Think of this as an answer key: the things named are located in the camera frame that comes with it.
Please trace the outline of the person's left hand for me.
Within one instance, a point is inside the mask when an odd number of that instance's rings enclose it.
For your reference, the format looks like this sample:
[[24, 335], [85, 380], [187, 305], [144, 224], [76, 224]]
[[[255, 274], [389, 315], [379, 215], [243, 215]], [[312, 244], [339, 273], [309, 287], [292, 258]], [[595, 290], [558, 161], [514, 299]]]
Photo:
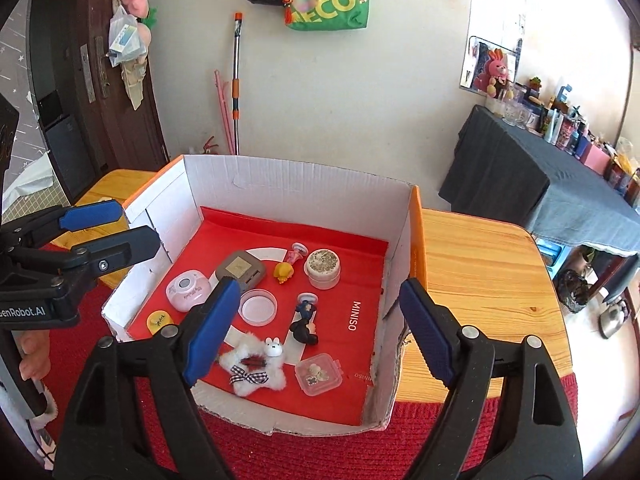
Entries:
[[23, 380], [41, 380], [49, 374], [50, 332], [48, 330], [29, 330], [20, 338], [20, 346], [24, 353], [20, 364]]

